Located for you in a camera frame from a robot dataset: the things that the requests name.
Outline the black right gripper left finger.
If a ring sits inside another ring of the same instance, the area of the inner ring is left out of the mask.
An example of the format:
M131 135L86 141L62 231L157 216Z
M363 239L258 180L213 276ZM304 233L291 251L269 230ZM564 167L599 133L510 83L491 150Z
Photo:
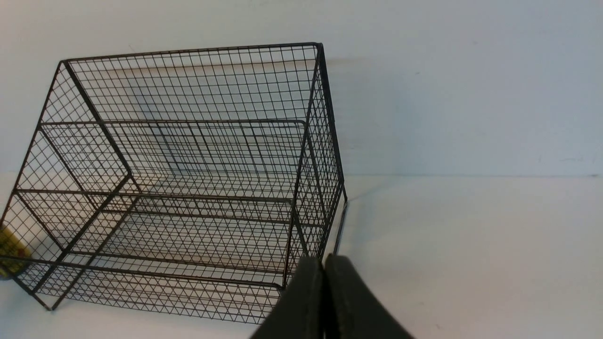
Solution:
M304 256L288 288L252 339L321 339L322 290L321 262Z

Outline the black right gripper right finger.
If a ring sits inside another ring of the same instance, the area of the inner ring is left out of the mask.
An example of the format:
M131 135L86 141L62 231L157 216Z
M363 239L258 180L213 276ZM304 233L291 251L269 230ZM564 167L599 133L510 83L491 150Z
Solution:
M346 256L324 264L325 339L413 339L387 311Z

